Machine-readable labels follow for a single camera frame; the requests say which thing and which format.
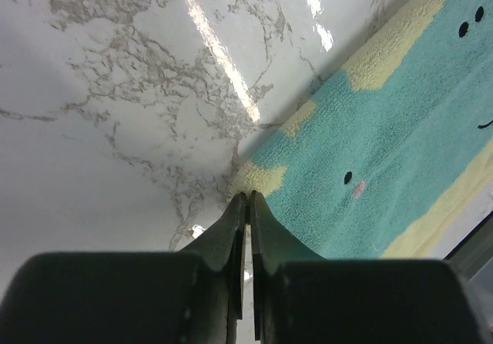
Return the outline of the yellow green towel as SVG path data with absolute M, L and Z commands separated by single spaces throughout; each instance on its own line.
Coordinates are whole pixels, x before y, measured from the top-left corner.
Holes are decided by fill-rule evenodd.
M 421 257 L 491 184 L 491 121 L 492 0 L 410 0 L 230 191 L 327 259 Z

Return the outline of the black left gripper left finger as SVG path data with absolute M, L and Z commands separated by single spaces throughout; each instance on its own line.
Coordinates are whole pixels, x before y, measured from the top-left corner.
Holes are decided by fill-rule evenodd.
M 177 252 L 47 252 L 1 304 L 3 343 L 233 343 L 247 198 Z

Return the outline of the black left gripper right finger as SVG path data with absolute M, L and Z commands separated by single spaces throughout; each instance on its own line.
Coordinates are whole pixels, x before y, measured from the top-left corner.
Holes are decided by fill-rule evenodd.
M 324 259 L 249 200 L 262 343 L 490 343 L 478 299 L 436 259 Z

